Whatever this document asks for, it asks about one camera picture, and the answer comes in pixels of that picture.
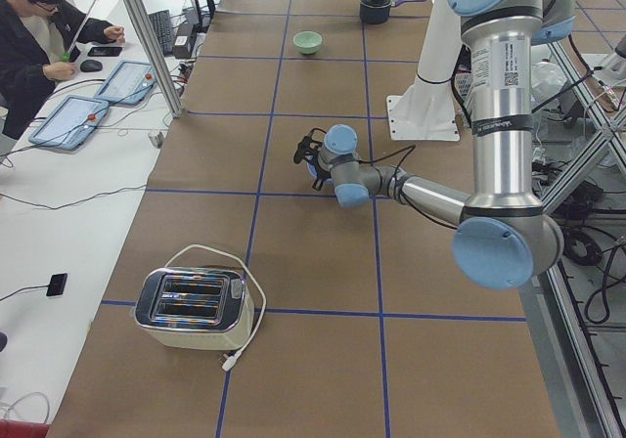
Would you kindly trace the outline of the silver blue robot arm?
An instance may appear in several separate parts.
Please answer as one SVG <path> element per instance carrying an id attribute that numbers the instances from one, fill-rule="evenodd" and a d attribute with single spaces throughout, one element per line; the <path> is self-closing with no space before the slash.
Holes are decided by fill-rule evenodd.
<path id="1" fill-rule="evenodd" d="M 404 171 L 367 163 L 355 131 L 332 126 L 322 140 L 306 136 L 295 161 L 318 183 L 331 182 L 343 207 L 387 196 L 456 229 L 454 259 L 474 283 L 493 289 L 524 285 L 560 258 L 557 223 L 532 190 L 531 50 L 566 37 L 575 0 L 435 0 L 415 82 L 390 99 L 391 122 L 420 139 L 454 130 L 451 90 L 463 48 L 470 52 L 473 191 L 466 194 Z"/>

